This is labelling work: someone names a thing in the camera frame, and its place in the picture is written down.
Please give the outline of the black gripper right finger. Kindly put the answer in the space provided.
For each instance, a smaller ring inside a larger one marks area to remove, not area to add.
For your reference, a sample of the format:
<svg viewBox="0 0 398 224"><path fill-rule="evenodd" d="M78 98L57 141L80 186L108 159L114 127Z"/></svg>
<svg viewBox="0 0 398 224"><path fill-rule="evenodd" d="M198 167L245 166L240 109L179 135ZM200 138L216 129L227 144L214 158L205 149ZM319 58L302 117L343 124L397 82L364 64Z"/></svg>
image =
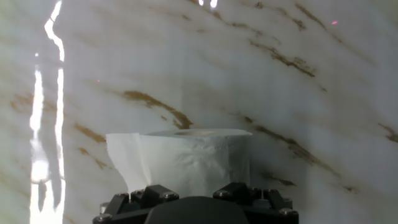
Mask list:
<svg viewBox="0 0 398 224"><path fill-rule="evenodd" d="M249 224L299 224L299 213L292 200L276 189L260 189L232 182L213 193L214 199L237 205Z"/></svg>

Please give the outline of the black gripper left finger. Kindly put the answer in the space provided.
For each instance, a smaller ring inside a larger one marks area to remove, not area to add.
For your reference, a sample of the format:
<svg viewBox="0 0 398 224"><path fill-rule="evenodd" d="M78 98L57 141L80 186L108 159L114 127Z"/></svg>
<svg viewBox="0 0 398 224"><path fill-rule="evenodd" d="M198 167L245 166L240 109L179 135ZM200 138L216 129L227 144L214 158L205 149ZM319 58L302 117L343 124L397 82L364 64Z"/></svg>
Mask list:
<svg viewBox="0 0 398 224"><path fill-rule="evenodd" d="M179 198L179 194L162 185L118 193L99 206L100 213L92 224L144 224L154 207Z"/></svg>

